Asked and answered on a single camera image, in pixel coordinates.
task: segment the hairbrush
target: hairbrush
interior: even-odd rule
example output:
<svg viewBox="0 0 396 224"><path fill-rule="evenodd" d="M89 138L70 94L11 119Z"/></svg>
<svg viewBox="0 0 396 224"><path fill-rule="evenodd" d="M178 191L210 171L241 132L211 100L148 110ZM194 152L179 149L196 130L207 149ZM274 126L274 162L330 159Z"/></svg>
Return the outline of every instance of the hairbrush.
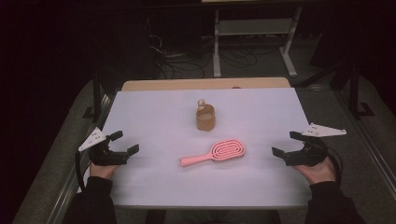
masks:
<svg viewBox="0 0 396 224"><path fill-rule="evenodd" d="M242 157L245 154L245 147L235 139L221 141L213 145L210 151L204 155L184 157L180 159L181 166L193 165L200 161L227 161Z"/></svg>

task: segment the gray carpet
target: gray carpet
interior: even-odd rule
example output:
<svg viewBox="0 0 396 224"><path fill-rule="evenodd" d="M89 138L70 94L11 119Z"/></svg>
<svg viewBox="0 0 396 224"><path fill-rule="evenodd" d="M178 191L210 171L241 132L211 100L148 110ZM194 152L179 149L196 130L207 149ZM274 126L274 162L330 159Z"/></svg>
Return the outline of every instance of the gray carpet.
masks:
<svg viewBox="0 0 396 224"><path fill-rule="evenodd" d="M221 60L223 77L287 77L291 84L298 83L313 76L319 68L309 66L309 60L317 43L317 39L299 39L294 41L290 50L290 57L294 61L298 73L297 78L289 78L277 52L276 44L269 44L266 48L261 45L256 51L257 62L246 68L236 68L235 64L228 64ZM166 75L183 78L211 78L213 65L210 61L211 54L197 59L194 63L205 65L199 68L190 63L179 64L183 69L174 73L170 67L166 68ZM362 126L370 135L378 151L389 165L389 169L396 171L396 156L394 155L396 121L387 107L379 99L375 88L365 79L361 79L360 99L375 112L374 117L362 118L356 121L351 118L345 109L345 96L343 92L329 91L326 87L331 77L325 77L320 82L322 91L312 89L297 90L306 116L310 122L346 129L347 135L326 138L329 147L334 148L344 161L344 175L342 190L353 198L360 214L367 223L391 224L396 220L396 202L389 191L389 185L378 172L370 148L361 136L358 129ZM70 108L69 115L64 121L64 126L59 131L58 137L46 158L43 166L30 188L14 223L59 223L63 217L70 197L77 190L77 183L73 188L65 189L64 185L70 181L74 171L74 153L89 129L94 126L91 119L82 116L87 106L92 105L92 84L88 83L81 90L74 105ZM305 210L279 211L283 224L304 223ZM117 220L123 223L144 223L146 210L116 208Z"/></svg>

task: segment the person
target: person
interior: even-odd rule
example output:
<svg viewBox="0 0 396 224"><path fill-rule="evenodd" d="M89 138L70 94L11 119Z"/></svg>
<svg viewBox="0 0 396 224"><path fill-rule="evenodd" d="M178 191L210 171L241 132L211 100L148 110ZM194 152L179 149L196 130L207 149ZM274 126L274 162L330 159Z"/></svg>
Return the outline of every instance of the person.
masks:
<svg viewBox="0 0 396 224"><path fill-rule="evenodd" d="M73 198L66 211L64 224L117 223L110 198L110 178L117 168L118 166L96 166L93 163L90 165L91 175L86 189ZM353 201L344 195L335 182L334 165L329 157L313 167L298 165L293 168L306 178L312 192L305 224L365 223Z"/></svg>

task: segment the desk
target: desk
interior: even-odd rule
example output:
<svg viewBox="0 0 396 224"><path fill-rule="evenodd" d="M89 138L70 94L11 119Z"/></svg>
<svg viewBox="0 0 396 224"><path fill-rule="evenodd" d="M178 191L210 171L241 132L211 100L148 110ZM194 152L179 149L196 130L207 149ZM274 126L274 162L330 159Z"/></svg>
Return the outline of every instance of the desk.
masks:
<svg viewBox="0 0 396 224"><path fill-rule="evenodd" d="M271 151L272 146L301 149L303 144L290 139L289 131L308 125L295 90L284 88L285 80L224 78L125 83L103 131L123 131L121 139L110 143L112 150L124 151L139 144L140 151L113 176L114 204L216 209L306 206L310 198L307 182ZM213 86L212 90L196 90L204 88L202 82L207 81L217 82L220 88L236 83L248 88L248 83L254 83L254 89L216 90ZM282 88L263 88L274 87L277 81ZM178 86L171 87L172 82ZM189 85L183 87L181 82ZM150 86L149 91L141 91L140 86ZM201 98L216 108L217 123L211 132L199 131L195 126L195 110ZM245 145L247 153L243 158L221 164L204 161L190 167L179 166L179 158L208 152L213 144L228 138L237 138Z"/></svg>

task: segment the white table surface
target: white table surface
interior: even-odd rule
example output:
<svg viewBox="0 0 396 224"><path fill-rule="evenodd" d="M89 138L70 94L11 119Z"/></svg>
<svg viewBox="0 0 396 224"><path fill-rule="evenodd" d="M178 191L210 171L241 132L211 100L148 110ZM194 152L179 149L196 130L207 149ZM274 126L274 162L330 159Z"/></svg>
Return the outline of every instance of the white table surface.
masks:
<svg viewBox="0 0 396 224"><path fill-rule="evenodd" d="M216 109L211 132L196 128L199 99ZM293 88L120 91L103 132L123 131L111 150L139 144L140 151L113 176L111 197L115 205L150 208L306 206L308 183L274 157L271 147L300 150L303 143L290 139L289 132L307 126ZM230 138L246 147L243 158L179 165L180 158L205 154Z"/></svg>

